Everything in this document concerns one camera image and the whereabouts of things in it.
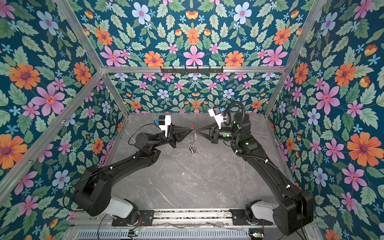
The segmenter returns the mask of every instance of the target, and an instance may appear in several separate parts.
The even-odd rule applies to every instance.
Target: orange flower
[[[293,142],[292,139],[288,138],[286,143],[285,143],[285,145],[286,145],[288,151],[292,152],[292,150],[293,150],[293,148],[295,146],[295,143]]]
[[[196,45],[196,43],[200,41],[199,37],[200,37],[200,34],[194,28],[191,28],[189,30],[189,33],[187,33],[187,38],[188,38],[187,41],[192,45]]]
[[[49,227],[50,228],[54,228],[56,226],[56,224],[57,224],[57,221],[58,221],[57,218],[53,219],[52,222],[49,224]]]
[[[40,73],[29,64],[25,66],[23,63],[18,63],[17,68],[11,67],[9,72],[11,73],[9,78],[12,82],[16,82],[15,85],[19,88],[24,87],[26,90],[31,90],[40,82],[38,77]]]
[[[0,135],[0,164],[3,169],[13,167],[13,162],[18,162],[23,156],[21,153],[27,151],[27,145],[23,142],[24,139],[19,136],[12,139],[11,134]]]
[[[362,79],[360,79],[360,82],[359,82],[360,86],[362,86],[363,88],[369,87],[370,83],[371,81],[369,80],[368,76],[363,77]]]
[[[199,15],[199,12],[197,11],[186,11],[185,15],[187,16],[187,19],[197,19],[197,16]]]
[[[176,29],[175,35],[176,36],[181,36],[181,29]]]
[[[162,67],[164,66],[164,59],[160,57],[159,53],[155,53],[154,51],[149,51],[144,55],[144,62],[148,64],[148,67]]]
[[[201,103],[200,103],[199,101],[194,101],[194,102],[192,103],[192,107],[194,107],[194,108],[196,108],[196,109],[198,109],[198,108],[200,107],[200,105],[201,105]]]
[[[88,66],[86,66],[83,62],[75,63],[74,66],[76,68],[73,69],[73,73],[76,74],[77,81],[85,85],[91,78]]]
[[[141,108],[141,104],[138,103],[137,101],[132,101],[132,102],[131,102],[131,106],[132,106],[134,109],[140,109],[140,108]]]
[[[275,41],[275,44],[283,45],[286,41],[288,41],[288,38],[291,36],[291,29],[289,28],[282,28],[280,31],[277,31],[276,36],[273,38]]]
[[[101,140],[101,138],[96,139],[96,140],[95,140],[95,143],[93,144],[93,149],[92,149],[92,151],[93,151],[95,154],[99,154],[99,153],[101,153],[101,150],[103,149],[103,147],[104,147],[103,140]]]
[[[85,11],[84,14],[89,18],[89,19],[93,19],[93,13],[91,13],[90,11]]]
[[[308,64],[307,63],[301,63],[300,66],[296,68],[296,73],[295,73],[295,82],[298,83],[299,85],[305,82],[307,79],[307,74],[308,74]]]
[[[101,42],[102,44],[106,46],[112,45],[113,39],[111,37],[111,34],[108,31],[104,31],[103,28],[100,28],[100,29],[97,28],[95,36],[98,38],[99,42]]]
[[[372,55],[377,51],[378,47],[376,45],[369,45],[368,47],[365,48],[364,54],[366,56]]]
[[[239,51],[234,51],[233,53],[228,53],[228,57],[225,58],[227,67],[240,67],[241,63],[244,62],[244,55],[239,53]]]
[[[361,132],[360,137],[356,133],[351,136],[352,142],[348,142],[347,148],[351,150],[349,156],[352,160],[358,160],[358,164],[366,167],[368,164],[373,167],[379,164],[377,157],[382,159],[384,157],[384,150],[377,148],[381,146],[381,142],[377,137],[371,138],[367,132]]]
[[[120,132],[121,127],[122,127],[122,122],[120,122],[120,123],[118,124],[118,132]]]
[[[291,13],[291,18],[295,18],[295,17],[297,17],[297,15],[299,15],[299,10],[295,10],[295,11],[293,11],[292,13]]]
[[[356,72],[356,67],[352,67],[353,63],[348,63],[345,65],[340,66],[340,69],[337,69],[336,71],[336,77],[335,82],[337,82],[337,85],[341,86],[347,86],[349,84],[349,81],[352,81],[354,77],[356,76],[354,73]]]
[[[211,30],[209,30],[209,29],[205,29],[204,30],[204,35],[205,36],[209,36],[209,35],[211,35],[212,33],[211,33]]]
[[[327,229],[325,231],[325,237],[327,238],[327,240],[340,240],[340,237],[335,234],[332,229]]]
[[[262,106],[262,104],[263,104],[263,103],[262,103],[261,101],[254,101],[254,102],[252,103],[251,107],[254,108],[254,109],[258,109],[259,107]]]

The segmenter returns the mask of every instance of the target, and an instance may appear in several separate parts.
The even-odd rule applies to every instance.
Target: pink flower
[[[203,65],[203,61],[201,61],[200,58],[204,57],[205,53],[203,52],[198,53],[197,47],[195,45],[192,45],[190,51],[191,53],[188,53],[188,52],[183,53],[184,57],[189,58],[185,64],[189,66],[189,65],[192,65],[193,63],[194,67],[196,66],[196,64]]]
[[[324,78],[320,78],[316,80],[316,84],[314,85],[316,87],[316,90],[323,89],[323,85],[325,84]]]
[[[131,53],[127,52],[127,50],[120,50],[120,57],[124,57],[125,60],[131,59],[130,55]]]
[[[220,79],[220,82],[223,82],[224,80],[228,80],[228,76],[230,75],[230,73],[222,73],[220,75],[217,75],[216,76],[216,79]]]
[[[252,87],[251,80],[249,80],[248,82],[245,82],[245,83],[244,83],[244,87],[245,87],[245,89],[247,89],[247,88],[251,88],[251,87]]]
[[[15,16],[12,14],[15,8],[12,7],[11,5],[6,5],[6,4],[7,4],[6,0],[0,0],[0,17],[6,18],[8,15],[8,17],[15,19]]]
[[[168,47],[168,50],[169,50],[169,53],[174,53],[176,54],[176,51],[178,51],[179,49],[176,48],[176,44],[172,45],[171,43],[169,44],[169,47]]]
[[[235,78],[238,79],[239,81],[241,81],[243,78],[247,78],[247,73],[235,73]]]
[[[108,58],[107,60],[108,66],[112,66],[114,64],[116,67],[120,67],[121,66],[120,63],[126,63],[124,59],[119,58],[120,57],[119,50],[114,50],[112,53],[112,50],[107,46],[104,47],[104,50],[106,51],[106,53],[101,52],[100,55],[104,58]]]
[[[209,0],[211,3],[215,2],[216,5],[220,4],[220,0]]]
[[[34,197],[32,199],[31,195],[27,196],[25,202],[21,202],[17,205],[20,208],[18,216],[20,217],[24,213],[27,216],[31,215],[32,209],[39,207],[39,204],[35,203],[37,200],[39,200],[39,197]]]
[[[180,80],[177,83],[175,83],[175,89],[177,90],[184,89],[183,86],[184,84],[180,83]]]
[[[282,154],[283,157],[284,157],[284,160],[285,160],[286,162],[288,162],[288,157],[287,157],[288,149],[284,149],[283,144],[279,144],[279,146],[280,146],[281,154]]]
[[[310,146],[312,147],[312,152],[315,152],[316,154],[319,154],[319,150],[321,150],[320,141],[316,142],[314,139],[312,140],[312,143]]]
[[[261,50],[260,52],[258,52],[257,54],[258,54],[257,58],[264,59],[264,57],[268,56],[268,51],[262,49],[262,50]]]
[[[293,101],[297,101],[299,102],[300,101],[300,97],[303,95],[303,93],[301,93],[301,87],[297,88],[295,87],[295,91],[292,93],[292,96],[293,97]]]
[[[175,79],[172,73],[160,73],[160,76],[162,76],[161,80],[163,81],[167,80],[167,82],[170,82],[171,79]]]
[[[349,192],[347,192],[347,195],[342,193],[341,196],[344,198],[341,200],[341,203],[347,206],[348,211],[351,211],[352,209],[354,211],[358,210],[358,208],[355,206],[358,201],[354,198],[351,199],[351,194]]]
[[[173,2],[173,0],[163,0],[163,4],[166,6],[167,5],[167,2],[170,2],[170,3],[172,3]]]
[[[55,94],[55,86],[52,83],[48,84],[48,93],[41,87],[37,87],[36,89],[42,98],[34,97],[32,98],[31,103],[39,106],[44,104],[43,108],[41,109],[43,116],[49,115],[51,113],[51,109],[56,114],[61,113],[61,111],[64,109],[64,105],[59,102],[59,100],[64,99],[64,93]]]
[[[274,66],[283,64],[283,61],[280,58],[285,57],[288,52],[281,52],[283,50],[283,45],[280,45],[276,48],[276,51],[273,51],[272,49],[268,50],[268,56],[269,58],[265,58],[263,60],[263,63],[269,63],[268,66]]]
[[[293,87],[293,77],[288,77],[287,80],[285,80],[285,90],[288,90],[288,92]]]
[[[94,114],[95,109],[92,109],[92,107],[85,108],[85,111],[86,111],[85,115],[88,116],[89,118],[91,118],[95,115]]]
[[[216,83],[213,83],[212,81],[208,83],[207,86],[208,86],[208,89],[210,90],[217,88]]]
[[[291,163],[291,169],[293,172],[297,171],[297,166],[294,163]]]
[[[353,11],[357,13],[355,15],[354,20],[358,19],[359,17],[365,18],[365,15],[367,15],[367,10],[370,10],[374,7],[374,3],[372,0],[361,0],[360,2],[361,6],[357,6]]]
[[[292,109],[292,115],[297,118],[297,116],[299,115],[299,110],[300,108],[297,108],[296,106]]]
[[[87,103],[88,101],[91,101],[91,102],[93,102],[93,96],[94,96],[95,94],[93,93],[93,92],[90,92],[89,93],[89,95],[85,98],[85,102]]]
[[[357,114],[362,114],[362,111],[360,110],[362,108],[363,104],[360,103],[358,104],[358,101],[355,100],[353,101],[353,105],[352,104],[348,104],[347,107],[349,108],[349,110],[347,111],[348,114],[352,114],[352,117],[355,118],[356,117],[356,113]]]
[[[61,154],[64,155],[65,152],[70,152],[70,147],[72,146],[72,144],[69,144],[68,141],[65,141],[61,142],[60,146],[61,147],[59,147],[59,151],[61,151]]]
[[[337,98],[333,98],[333,96],[335,96],[339,92],[339,86],[333,87],[329,91],[329,84],[326,83],[324,84],[323,92],[324,93],[321,93],[321,92],[316,93],[316,98],[321,100],[320,102],[317,103],[316,109],[322,109],[324,107],[324,113],[328,115],[329,112],[331,111],[330,105],[334,107],[340,105],[339,100]]]
[[[55,78],[55,81],[52,82],[52,84],[56,86],[56,87],[55,87],[56,90],[59,90],[59,89],[60,89],[60,91],[64,91],[64,88],[67,86],[67,85],[65,85],[65,84],[63,83],[63,79],[62,79],[62,78],[60,78],[60,79]]]
[[[156,76],[154,73],[143,73],[143,78],[148,79],[148,81],[152,82],[152,79],[156,79]]]
[[[364,175],[364,170],[358,169],[355,172],[355,167],[351,163],[348,165],[348,169],[349,171],[345,168],[342,169],[344,175],[347,176],[344,178],[344,183],[350,184],[352,182],[352,187],[355,191],[359,190],[359,184],[363,187],[368,186],[364,179],[360,178]]]
[[[342,154],[340,151],[344,149],[343,144],[336,145],[336,139],[332,139],[331,141],[332,145],[329,142],[325,143],[325,146],[330,149],[325,154],[327,156],[332,155],[333,162],[337,162],[337,157],[340,159],[344,159],[344,154]]]
[[[15,194],[19,195],[23,191],[24,186],[29,188],[33,187],[33,181],[30,179],[36,177],[36,175],[36,171],[30,172],[25,175],[15,187]]]
[[[104,88],[103,88],[103,81],[102,80],[100,80],[98,83],[97,83],[97,85],[96,85],[96,90],[99,92],[100,90],[103,90]]]
[[[23,112],[23,115],[24,116],[29,115],[29,117],[31,119],[34,119],[35,115],[40,115],[40,112],[37,111],[39,109],[39,106],[33,106],[33,104],[31,102],[28,103],[28,106],[24,105],[24,106],[22,106],[22,108],[25,110]]]
[[[139,87],[145,90],[145,89],[147,89],[148,85],[147,85],[146,82],[142,82],[142,81],[140,81],[140,82],[139,82]]]
[[[47,148],[44,150],[43,154],[39,156],[39,162],[44,162],[45,157],[52,157],[52,152],[49,151],[53,148],[53,144],[48,144]]]
[[[212,54],[214,54],[214,53],[218,53],[219,49],[220,47],[217,45],[217,43],[215,43],[215,45],[211,44],[211,48],[209,50],[212,52]]]

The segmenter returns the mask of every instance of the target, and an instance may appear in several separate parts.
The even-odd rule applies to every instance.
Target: ventilation grille
[[[249,239],[248,229],[229,230],[222,228],[206,229],[142,229],[134,239]],[[100,229],[99,238],[102,239],[131,239],[128,229]],[[77,239],[97,240],[97,229],[80,230]]]

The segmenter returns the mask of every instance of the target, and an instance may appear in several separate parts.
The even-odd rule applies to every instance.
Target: black cable
[[[136,130],[136,132],[134,132],[134,133],[131,135],[131,137],[130,137],[129,140],[128,140],[128,144],[131,145],[131,146],[134,146],[134,144],[130,144],[129,141],[132,139],[132,137],[133,137],[133,136],[134,136],[140,129],[142,129],[143,127],[148,126],[148,125],[155,125],[156,127],[158,127],[158,125],[156,125],[156,124],[154,124],[154,123],[148,123],[148,124],[145,124],[145,125],[141,126],[138,130]]]
[[[106,214],[106,215],[102,218],[102,220],[100,221],[99,227],[97,228],[97,239],[98,239],[98,240],[100,240],[100,239],[99,239],[99,229],[100,229],[100,226],[101,226],[101,222],[104,220],[104,218],[105,218],[107,215],[108,215],[108,214]]]

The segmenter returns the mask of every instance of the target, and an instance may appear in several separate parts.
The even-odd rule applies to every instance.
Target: gray marble surface
[[[128,139],[139,127],[153,123],[160,114],[132,114],[110,163],[120,161],[136,152]],[[250,114],[252,135],[263,145],[268,156],[282,170],[269,122],[260,114]],[[172,114],[177,126],[200,128],[214,119],[208,114]],[[159,132],[154,125],[139,132]],[[255,199],[276,202],[271,190],[257,171],[230,147],[219,142],[212,144],[198,136],[197,154],[189,150],[188,135],[173,149],[158,147],[161,155],[150,167],[141,169],[114,185],[112,196],[127,198],[145,208],[244,208]]]

